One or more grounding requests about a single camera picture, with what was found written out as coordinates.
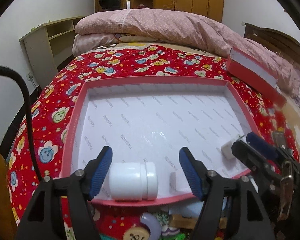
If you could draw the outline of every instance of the electrical outlet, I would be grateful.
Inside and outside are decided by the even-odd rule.
[[[32,76],[32,74],[30,72],[26,75],[26,77],[27,77],[28,81],[30,81],[31,79],[33,79],[33,76]]]

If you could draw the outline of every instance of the open tray box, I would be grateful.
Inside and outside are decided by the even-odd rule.
[[[108,175],[92,203],[113,206],[161,205],[193,197],[179,164],[181,147],[223,177],[249,170],[227,160],[221,146],[237,134],[258,129],[230,82],[201,77],[139,76],[83,85],[69,123],[61,177],[95,159],[104,145],[113,162],[154,162],[159,190],[154,201],[116,202]]]

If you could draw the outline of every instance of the purple curved object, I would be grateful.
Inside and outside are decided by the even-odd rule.
[[[161,226],[154,215],[143,213],[140,217],[140,222],[150,229],[148,240],[158,240],[161,236]]]

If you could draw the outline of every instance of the metal clip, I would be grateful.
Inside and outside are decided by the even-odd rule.
[[[289,211],[293,195],[293,173],[292,163],[285,161],[282,164],[282,179],[280,181],[280,210],[278,221],[286,220],[289,216]]]

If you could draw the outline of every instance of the white jar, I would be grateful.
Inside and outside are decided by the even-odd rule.
[[[109,187],[113,200],[154,200],[158,195],[158,179],[152,162],[112,163]]]

